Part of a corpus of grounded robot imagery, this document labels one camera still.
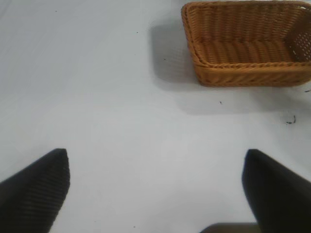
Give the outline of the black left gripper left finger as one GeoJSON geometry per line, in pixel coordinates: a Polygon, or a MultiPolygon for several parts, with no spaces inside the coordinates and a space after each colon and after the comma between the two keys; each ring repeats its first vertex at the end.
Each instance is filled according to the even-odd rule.
{"type": "Polygon", "coordinates": [[[48,233],[70,187],[66,149],[54,149],[0,183],[0,231],[48,233]]]}

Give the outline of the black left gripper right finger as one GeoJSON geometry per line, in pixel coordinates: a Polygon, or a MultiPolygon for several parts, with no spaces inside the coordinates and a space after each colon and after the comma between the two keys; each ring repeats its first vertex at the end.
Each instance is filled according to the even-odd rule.
{"type": "Polygon", "coordinates": [[[311,183],[258,149],[244,159],[242,186],[263,233],[311,231],[311,183]]]}

